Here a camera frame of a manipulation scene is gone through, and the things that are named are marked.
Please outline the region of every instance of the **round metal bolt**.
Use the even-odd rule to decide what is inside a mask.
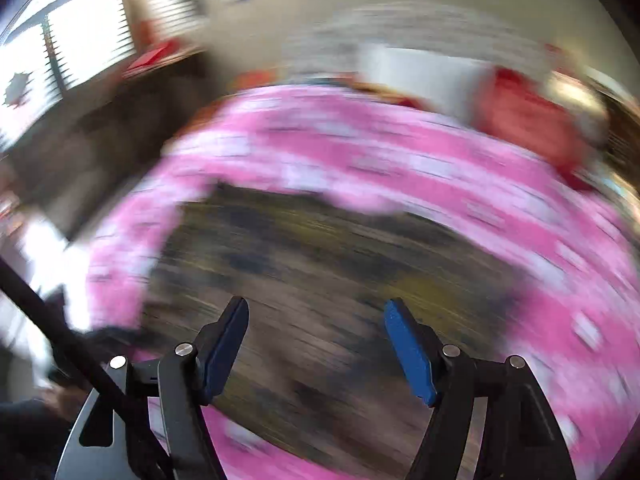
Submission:
[[[460,348],[455,345],[444,345],[442,347],[442,353],[447,357],[458,357],[460,355]]]
[[[111,368],[122,368],[125,364],[127,364],[127,358],[124,357],[124,355],[116,355],[116,357],[109,361]]]
[[[180,343],[175,347],[175,353],[177,355],[189,355],[193,351],[193,345],[191,343]]]
[[[527,362],[519,355],[512,355],[509,357],[509,364],[514,368],[524,368]]]

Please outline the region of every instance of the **black rod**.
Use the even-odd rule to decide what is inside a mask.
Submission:
[[[102,369],[100,363],[91,356],[85,342],[69,330],[63,320],[49,312],[40,296],[7,264],[4,258],[0,258],[0,289],[42,330],[53,345],[60,348],[69,362],[80,370],[98,393],[111,404],[113,411],[122,418],[127,427],[148,445],[166,477],[173,478],[171,459],[152,433],[148,422],[141,417],[135,404],[127,399],[118,385]]]

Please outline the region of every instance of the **blue rubber pad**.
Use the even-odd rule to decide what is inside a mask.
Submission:
[[[386,303],[385,326],[412,392],[427,406],[434,406],[438,394],[433,384],[431,362],[393,300]]]

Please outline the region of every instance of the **white pillow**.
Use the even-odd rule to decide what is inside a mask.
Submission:
[[[470,124],[476,91],[493,65],[409,48],[375,44],[360,48],[359,79],[425,99],[434,111]]]

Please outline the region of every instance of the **window frame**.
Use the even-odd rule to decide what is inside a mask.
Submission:
[[[62,76],[62,72],[60,71],[60,67],[58,65],[58,58],[56,57],[56,53],[54,51],[53,48],[53,41],[52,41],[52,37],[51,37],[51,31],[50,31],[50,26],[49,26],[49,13],[55,9],[57,9],[58,7],[61,7],[62,5],[66,4],[67,2],[70,2],[72,0],[55,0],[54,2],[51,2],[49,5],[47,5],[46,7],[42,8],[41,10],[39,10],[38,12],[36,12],[33,16],[30,16],[28,19],[26,19],[23,23],[21,23],[18,27],[16,27],[14,30],[12,30],[6,37],[5,41],[2,42],[2,44],[9,44],[11,43],[15,38],[17,38],[22,32],[25,32],[26,30],[28,30],[31,27],[34,27],[36,25],[41,25],[42,26],[42,30],[43,30],[43,34],[44,34],[44,40],[45,40],[45,45],[47,48],[47,56],[49,57],[49,63],[51,66],[51,71],[53,72],[54,78],[56,80],[56,85],[58,86],[58,91],[60,92],[60,99],[64,99],[68,93],[70,91],[72,91],[73,88],[76,88],[75,86],[73,88],[68,88],[64,82],[63,76]],[[139,48],[139,44],[137,41],[137,35],[134,33],[135,28],[133,27],[133,23],[132,23],[132,19],[131,19],[131,12],[130,12],[130,5],[129,5],[129,0],[122,0],[122,5],[124,6],[124,13],[125,13],[125,19],[127,20],[127,27],[129,27],[129,33],[131,34],[131,40],[133,42],[133,54],[127,58],[125,58],[124,60],[119,61],[120,63],[122,63],[123,61],[127,60],[127,59],[131,59],[135,56],[138,56],[140,54],[140,48]],[[96,76],[100,75],[102,72],[104,72],[105,70],[110,69],[111,67],[107,67],[105,68],[103,71],[98,72],[97,74],[95,74],[92,78],[90,78],[88,81],[91,81],[91,79],[95,78]]]

